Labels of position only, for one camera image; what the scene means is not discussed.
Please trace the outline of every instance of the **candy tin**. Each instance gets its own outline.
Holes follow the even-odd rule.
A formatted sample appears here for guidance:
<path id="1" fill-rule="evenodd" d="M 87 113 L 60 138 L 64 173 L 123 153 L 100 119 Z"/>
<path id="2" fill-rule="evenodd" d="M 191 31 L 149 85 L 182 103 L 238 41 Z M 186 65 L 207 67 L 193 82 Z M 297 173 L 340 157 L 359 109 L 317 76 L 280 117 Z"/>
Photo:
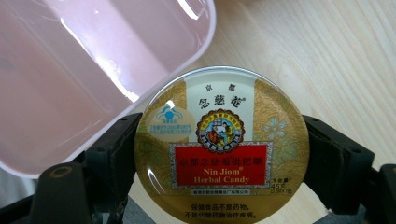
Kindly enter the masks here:
<path id="1" fill-rule="evenodd" d="M 139 178 L 164 211 L 188 223 L 254 223 L 303 182 L 304 119 L 271 81 L 245 69 L 198 69 L 149 103 L 135 138 Z"/>

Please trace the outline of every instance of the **illustrated figure in emblem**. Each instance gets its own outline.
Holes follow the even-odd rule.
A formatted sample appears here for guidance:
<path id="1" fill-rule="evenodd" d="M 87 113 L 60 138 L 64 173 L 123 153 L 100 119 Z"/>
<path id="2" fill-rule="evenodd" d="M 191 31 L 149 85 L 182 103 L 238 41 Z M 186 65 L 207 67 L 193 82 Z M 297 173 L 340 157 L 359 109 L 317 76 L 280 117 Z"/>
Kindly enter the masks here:
<path id="1" fill-rule="evenodd" d="M 209 138 L 209 140 L 218 145 L 218 146 L 224 146 L 224 138 L 223 136 L 218 134 L 218 127 L 217 126 L 213 126 L 212 130 L 210 132 L 208 132 L 207 137 Z"/>
<path id="2" fill-rule="evenodd" d="M 223 122 L 222 126 L 225 130 L 225 132 L 223 133 L 226 135 L 226 143 L 230 143 L 231 141 L 233 141 L 233 128 L 230 127 L 227 122 Z"/>

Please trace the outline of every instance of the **gold tin lid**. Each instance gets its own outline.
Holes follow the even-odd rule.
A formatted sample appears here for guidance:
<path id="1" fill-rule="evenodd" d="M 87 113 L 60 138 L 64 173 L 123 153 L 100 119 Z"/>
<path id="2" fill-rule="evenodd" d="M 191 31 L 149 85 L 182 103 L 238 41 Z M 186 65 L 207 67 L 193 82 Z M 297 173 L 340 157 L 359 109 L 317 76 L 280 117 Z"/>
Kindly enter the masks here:
<path id="1" fill-rule="evenodd" d="M 187 223 L 255 223 L 297 191 L 308 164 L 302 115 L 245 69 L 191 71 L 149 103 L 135 164 L 151 199 Z"/>

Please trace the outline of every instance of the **light wood surface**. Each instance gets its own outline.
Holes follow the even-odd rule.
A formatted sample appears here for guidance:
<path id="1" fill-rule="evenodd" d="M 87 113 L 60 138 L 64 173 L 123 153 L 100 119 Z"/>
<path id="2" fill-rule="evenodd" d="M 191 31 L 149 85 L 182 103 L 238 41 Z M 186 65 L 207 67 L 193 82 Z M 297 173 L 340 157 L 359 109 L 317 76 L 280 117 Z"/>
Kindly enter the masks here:
<path id="1" fill-rule="evenodd" d="M 396 163 L 396 1 L 215 3 L 213 42 L 187 70 L 232 65 L 262 74 L 302 114 L 322 119 L 372 150 L 375 169 Z M 150 199 L 137 177 L 130 196 L 157 223 L 180 223 Z M 313 223 L 326 214 L 302 184 L 289 203 L 260 223 Z"/>

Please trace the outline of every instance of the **pink plastic container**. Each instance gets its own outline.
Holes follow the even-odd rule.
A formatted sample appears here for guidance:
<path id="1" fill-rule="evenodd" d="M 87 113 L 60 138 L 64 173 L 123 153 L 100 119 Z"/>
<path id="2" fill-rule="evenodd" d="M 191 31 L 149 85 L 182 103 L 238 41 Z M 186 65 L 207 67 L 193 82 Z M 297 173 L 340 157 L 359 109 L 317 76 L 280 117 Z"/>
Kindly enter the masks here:
<path id="1" fill-rule="evenodd" d="M 207 49 L 212 0 L 0 2 L 0 166 L 73 160 Z"/>

